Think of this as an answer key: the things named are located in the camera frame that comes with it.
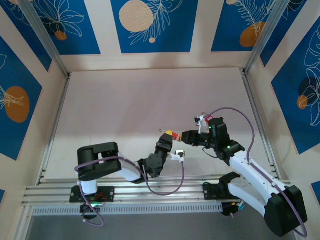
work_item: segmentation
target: purple wire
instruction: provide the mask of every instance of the purple wire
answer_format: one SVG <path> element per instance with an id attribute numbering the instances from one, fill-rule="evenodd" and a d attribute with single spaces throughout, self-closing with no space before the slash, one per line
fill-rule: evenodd
<path id="1" fill-rule="evenodd" d="M 99 162 L 104 162 L 104 161 L 110 161 L 110 160 L 115 160 L 115 159 L 119 159 L 121 161 L 124 161 L 130 165 L 132 165 L 133 167 L 135 167 L 139 173 L 142 175 L 142 177 L 144 178 L 145 180 L 145 183 L 146 183 L 146 186 L 148 187 L 148 189 L 150 190 L 150 192 L 156 194 L 156 195 L 159 195 L 159 196 L 169 196 L 169 195 L 172 195 L 172 194 L 175 194 L 176 192 L 178 192 L 180 190 L 180 188 L 182 187 L 182 185 L 184 184 L 184 181 L 185 181 L 185 166 L 184 166 L 184 162 L 182 161 L 181 162 L 181 168 L 182 168 L 182 178 L 181 178 L 181 183 L 180 185 L 178 186 L 178 188 L 172 192 L 168 192 L 168 193 L 159 193 L 159 192 L 155 192 L 151 189 L 151 187 L 149 186 L 149 181 L 145 175 L 145 173 L 139 168 L 137 167 L 132 161 L 128 160 L 128 159 L 125 159 L 121 156 L 111 156 L 111 157 L 106 157 L 106 158 L 102 158 L 102 159 L 98 159 L 98 160 L 94 160 L 94 161 L 90 161 L 90 162 L 86 162 L 86 163 L 83 163 L 83 164 L 80 164 L 78 166 L 76 166 L 74 168 L 74 170 L 78 173 L 79 172 L 79 169 L 80 168 L 83 168 L 83 167 L 87 167 L 87 166 L 90 166 L 90 165 L 93 165 L 93 164 L 97 164 Z M 80 192 L 81 192 L 81 195 L 84 199 L 84 201 L 86 202 L 86 204 L 91 208 L 91 210 L 100 218 L 101 220 L 101 224 L 96 224 L 96 223 L 93 223 L 93 222 L 90 222 L 90 221 L 87 221 L 84 217 L 84 213 L 82 214 L 82 218 L 83 218 L 83 221 L 87 224 L 90 224 L 92 226 L 95 226 L 95 227 L 103 227 L 104 224 L 105 224 L 105 221 L 104 219 L 102 218 L 102 216 L 98 213 L 98 211 L 96 211 L 96 209 L 94 207 L 91 206 L 90 202 L 88 201 L 87 197 L 85 196 L 85 193 L 82 189 L 82 185 L 81 185 L 81 182 L 78 182 L 78 185 L 80 187 Z"/>
<path id="2" fill-rule="evenodd" d="M 241 114 L 242 116 L 244 116 L 244 118 L 247 120 L 247 122 L 248 122 L 249 125 L 250 125 L 251 131 L 252 131 L 252 141 L 251 141 L 251 144 L 250 144 L 250 146 L 249 146 L 249 148 L 248 148 L 248 151 L 247 151 L 247 153 L 246 153 L 246 160 L 247 160 L 248 163 L 249 163 L 261 176 L 263 176 L 270 184 L 274 183 L 274 182 L 272 181 L 272 179 L 270 179 L 270 178 L 269 178 L 263 171 L 261 171 L 256 165 L 254 165 L 253 163 L 250 163 L 250 152 L 251 152 L 251 149 L 252 149 L 252 147 L 253 147 L 253 145 L 254 145 L 255 138 L 256 138 L 256 134 L 255 134 L 254 126 L 252 125 L 250 119 L 249 119 L 243 112 L 241 112 L 240 110 L 235 109 L 235 108 L 233 108 L 233 107 L 222 107 L 222 108 L 219 108 L 219 109 L 211 112 L 210 114 L 206 115 L 204 118 L 206 119 L 207 117 L 215 114 L 216 112 L 219 112 L 219 111 L 221 111 L 221 110 L 227 110 L 227 109 L 236 111 L 236 112 L 238 112 L 239 114 Z M 307 232 L 306 226 L 305 226 L 305 224 L 304 224 L 304 221 L 301 219 L 301 217 L 300 217 L 297 209 L 295 208 L 295 206 L 293 205 L 293 203 L 290 201 L 290 199 L 287 197 L 287 195 L 280 189 L 280 187 L 278 187 L 278 186 L 276 185 L 276 186 L 275 186 L 275 189 L 277 189 L 277 190 L 281 193 L 281 195 L 284 197 L 284 199 L 287 201 L 287 203 L 288 203 L 289 206 L 291 207 L 292 211 L 294 212 L 296 218 L 298 219 L 298 221 L 299 221 L 299 223 L 300 223 L 300 225 L 301 225 L 301 227 L 302 227 L 303 233 L 297 231 L 296 229 L 294 229 L 293 231 L 294 231 L 295 233 L 297 233 L 298 235 L 300 235 L 301 237 L 307 238 L 308 232 Z"/>

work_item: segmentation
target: purple cable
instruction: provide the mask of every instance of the purple cable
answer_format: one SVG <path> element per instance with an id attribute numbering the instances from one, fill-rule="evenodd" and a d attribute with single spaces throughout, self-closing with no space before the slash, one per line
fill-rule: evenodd
<path id="1" fill-rule="evenodd" d="M 102 158 L 102 159 L 98 159 L 98 160 L 94 160 L 94 161 L 90 161 L 90 162 L 86 162 L 86 163 L 83 163 L 83 164 L 80 164 L 79 166 L 76 166 L 74 168 L 74 170 L 78 173 L 79 172 L 79 169 L 80 168 L 83 168 L 83 167 L 87 167 L 87 166 L 90 166 L 90 165 L 93 165 L 93 164 L 97 164 L 99 162 L 104 162 L 104 161 L 110 161 L 110 160 L 115 160 L 115 159 L 119 159 L 121 161 L 124 161 L 130 165 L 132 165 L 133 167 L 135 167 L 139 173 L 142 175 L 142 177 L 144 178 L 145 180 L 145 183 L 146 183 L 146 186 L 148 187 L 148 189 L 150 190 L 150 192 L 156 194 L 156 195 L 159 195 L 159 196 L 169 196 L 169 195 L 172 195 L 172 194 L 175 194 L 176 192 L 178 192 L 180 190 L 180 188 L 182 187 L 182 185 L 184 184 L 184 180 L 185 180 L 185 166 L 184 166 L 184 162 L 182 161 L 181 162 L 181 168 L 182 168 L 182 179 L 181 179 L 181 183 L 180 185 L 178 186 L 178 188 L 176 190 L 174 190 L 173 192 L 168 192 L 168 193 L 159 193 L 159 192 L 155 192 L 151 189 L 151 187 L 149 186 L 149 181 L 145 175 L 145 173 L 139 168 L 137 167 L 132 161 L 128 160 L 128 159 L 125 159 L 121 156 L 111 156 L 111 157 L 106 157 L 106 158 Z M 96 209 L 94 207 L 91 206 L 90 202 L 88 201 L 88 199 L 86 198 L 85 196 L 85 193 L 82 189 L 82 186 L 81 186 L 81 182 L 78 182 L 78 185 L 80 187 L 80 192 L 81 192 L 81 195 L 84 199 L 84 201 L 86 202 L 86 204 L 91 208 L 91 210 L 100 218 L 101 220 L 101 224 L 96 224 L 96 223 L 93 223 L 93 222 L 90 222 L 90 221 L 87 221 L 84 217 L 84 214 L 82 214 L 82 218 L 83 218 L 83 221 L 87 224 L 90 224 L 92 226 L 95 226 L 95 227 L 103 227 L 104 224 L 105 224 L 105 221 L 104 219 L 102 218 L 102 216 L 96 211 Z"/>
<path id="2" fill-rule="evenodd" d="M 216 112 L 219 112 L 221 110 L 226 110 L 226 109 L 229 109 L 229 110 L 233 110 L 233 111 L 236 111 L 238 112 L 239 114 L 241 114 L 242 116 L 244 116 L 244 118 L 247 120 L 247 122 L 249 123 L 250 125 L 250 128 L 252 130 L 252 141 L 251 141 L 251 144 L 248 148 L 248 151 L 246 153 L 246 160 L 248 161 L 248 163 L 261 175 L 263 176 L 270 184 L 273 183 L 272 179 L 270 179 L 263 171 L 261 171 L 256 165 L 254 165 L 253 163 L 250 163 L 250 151 L 254 145 L 254 142 L 255 142 L 255 138 L 256 138 L 256 134 L 255 134 L 255 129 L 254 129 L 254 126 L 252 125 L 250 119 L 243 113 L 241 112 L 240 110 L 238 109 L 235 109 L 233 107 L 222 107 L 222 108 L 219 108 L 213 112 L 211 112 L 210 114 L 206 115 L 204 118 L 206 119 L 207 117 L 215 114 Z M 298 235 L 300 235 L 301 237 L 303 238 L 307 238 L 308 236 L 308 232 L 307 232 L 307 229 L 306 229 L 306 226 L 304 224 L 304 221 L 301 219 L 297 209 L 295 208 L 295 206 L 293 205 L 293 203 L 290 201 L 290 199 L 287 197 L 287 195 L 280 189 L 280 187 L 278 187 L 277 185 L 275 186 L 275 189 L 277 189 L 281 195 L 284 197 L 284 199 L 287 201 L 287 203 L 289 204 L 289 206 L 291 207 L 292 211 L 294 212 L 296 218 L 298 219 L 301 227 L 302 227 L 302 230 L 303 230 L 303 233 L 297 231 L 296 229 L 294 229 L 293 231 L 295 233 L 297 233 Z"/>

